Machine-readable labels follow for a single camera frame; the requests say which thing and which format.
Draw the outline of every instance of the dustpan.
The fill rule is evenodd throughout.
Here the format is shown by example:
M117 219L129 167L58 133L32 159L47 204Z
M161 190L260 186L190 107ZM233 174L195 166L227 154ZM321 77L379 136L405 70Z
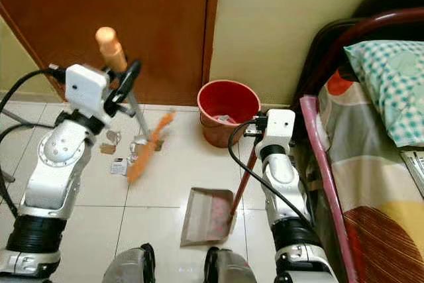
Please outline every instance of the dustpan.
M227 240L233 192L224 189L192 188L185 211L181 247L222 243Z

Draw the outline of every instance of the plastic bucket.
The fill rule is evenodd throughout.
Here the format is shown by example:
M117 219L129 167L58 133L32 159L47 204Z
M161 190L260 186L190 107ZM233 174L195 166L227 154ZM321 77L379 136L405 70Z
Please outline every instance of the plastic bucket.
M232 131L260 110L259 97L246 85L217 80L205 84L197 94L203 136L216 147L227 147ZM234 137L236 143L244 130Z

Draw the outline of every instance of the checkered pillow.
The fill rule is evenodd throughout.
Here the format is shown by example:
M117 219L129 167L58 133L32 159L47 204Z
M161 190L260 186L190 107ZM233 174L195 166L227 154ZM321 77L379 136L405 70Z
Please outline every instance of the checkered pillow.
M424 142L424 42L364 41L344 48L398 147Z

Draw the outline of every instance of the door frame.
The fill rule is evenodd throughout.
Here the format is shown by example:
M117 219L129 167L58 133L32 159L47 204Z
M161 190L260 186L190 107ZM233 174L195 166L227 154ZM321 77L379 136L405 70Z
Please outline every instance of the door frame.
M217 14L217 4L218 0L206 0L205 6L205 28L203 34L203 56L202 56L202 66L201 66L201 86L206 84L209 81L211 59L213 53L213 35L215 32L215 17ZM9 25L13 33L15 34L18 41L22 44L25 50L28 52L30 57L34 60L36 65L39 68L47 68L48 65L42 62L40 57L37 55L35 50L26 40L25 36L19 30L18 26L13 22L11 16L7 12L6 8L0 2L0 15L3 17L5 22ZM64 86L57 82L52 76L45 75L47 80L52 84L56 93L62 98L65 99L65 90Z

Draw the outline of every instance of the beige wall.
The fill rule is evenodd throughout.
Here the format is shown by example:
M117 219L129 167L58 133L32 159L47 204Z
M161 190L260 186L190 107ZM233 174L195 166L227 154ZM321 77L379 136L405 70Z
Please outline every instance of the beige wall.
M290 103L309 44L361 0L218 0L211 80L254 89L263 103Z
M0 93L9 90L21 76L37 69L38 66L0 17ZM28 80L18 92L20 99L59 101L56 92L44 76Z

